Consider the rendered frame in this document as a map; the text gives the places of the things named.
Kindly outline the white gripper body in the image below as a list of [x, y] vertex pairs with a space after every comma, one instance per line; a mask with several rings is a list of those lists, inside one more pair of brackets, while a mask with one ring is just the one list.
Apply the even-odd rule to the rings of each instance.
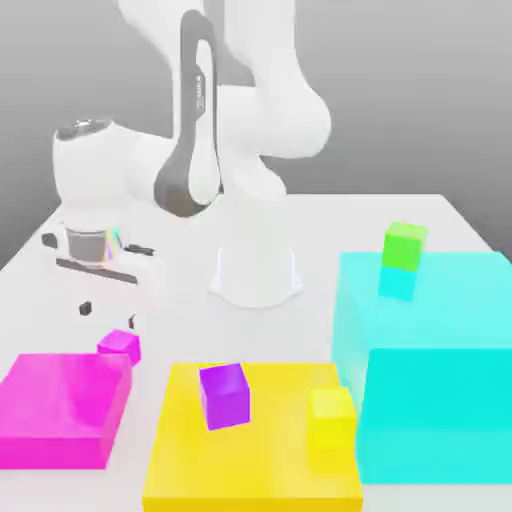
[[135, 307], [149, 307], [165, 302], [165, 266], [156, 257], [120, 256], [101, 263], [82, 262], [57, 256], [58, 267], [88, 275], [88, 287], [97, 296]]

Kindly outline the small magenta cube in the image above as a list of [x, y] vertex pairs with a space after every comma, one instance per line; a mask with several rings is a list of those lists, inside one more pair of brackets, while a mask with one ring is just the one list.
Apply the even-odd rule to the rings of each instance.
[[116, 329], [97, 344], [97, 352], [127, 355], [131, 365], [135, 366], [141, 360], [140, 338], [133, 332]]

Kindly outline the small purple cube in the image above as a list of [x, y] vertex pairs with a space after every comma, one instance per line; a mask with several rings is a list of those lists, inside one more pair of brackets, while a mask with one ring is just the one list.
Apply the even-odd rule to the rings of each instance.
[[250, 387], [240, 363], [201, 368], [199, 386], [200, 402], [210, 431], [251, 421]]

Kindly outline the small yellow cube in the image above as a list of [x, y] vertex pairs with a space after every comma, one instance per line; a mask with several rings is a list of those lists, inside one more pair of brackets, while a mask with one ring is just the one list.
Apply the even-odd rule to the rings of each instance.
[[317, 458], [353, 458], [356, 409], [346, 387], [314, 388], [308, 396], [308, 446]]

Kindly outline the small cyan cube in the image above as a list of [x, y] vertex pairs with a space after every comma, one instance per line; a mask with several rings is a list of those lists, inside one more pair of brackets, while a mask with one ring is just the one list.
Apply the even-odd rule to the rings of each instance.
[[416, 272], [383, 266], [379, 275], [378, 293], [382, 297], [411, 302], [414, 298], [416, 280]]

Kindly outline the small green cube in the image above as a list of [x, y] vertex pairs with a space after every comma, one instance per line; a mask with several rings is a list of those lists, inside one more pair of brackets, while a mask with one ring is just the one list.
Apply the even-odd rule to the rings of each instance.
[[425, 226], [393, 222], [385, 233], [382, 265], [416, 272], [427, 234]]

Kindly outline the large magenta box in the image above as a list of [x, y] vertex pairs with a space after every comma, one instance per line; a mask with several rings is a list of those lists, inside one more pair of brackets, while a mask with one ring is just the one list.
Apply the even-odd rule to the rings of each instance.
[[131, 385], [125, 354], [19, 355], [0, 382], [0, 469], [104, 469]]

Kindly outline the large yellow box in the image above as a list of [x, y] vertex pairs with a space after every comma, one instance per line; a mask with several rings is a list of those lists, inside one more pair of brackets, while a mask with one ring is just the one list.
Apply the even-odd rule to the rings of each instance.
[[142, 492], [143, 512], [362, 512], [354, 437], [329, 452], [308, 436], [308, 394], [332, 363], [246, 363], [251, 421], [211, 431], [198, 363], [175, 363]]

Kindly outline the large cyan box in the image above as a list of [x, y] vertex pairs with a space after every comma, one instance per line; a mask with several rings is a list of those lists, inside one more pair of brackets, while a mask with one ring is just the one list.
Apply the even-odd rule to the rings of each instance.
[[512, 263], [427, 252], [411, 302], [377, 252], [344, 252], [331, 358], [357, 413], [366, 484], [512, 484]]

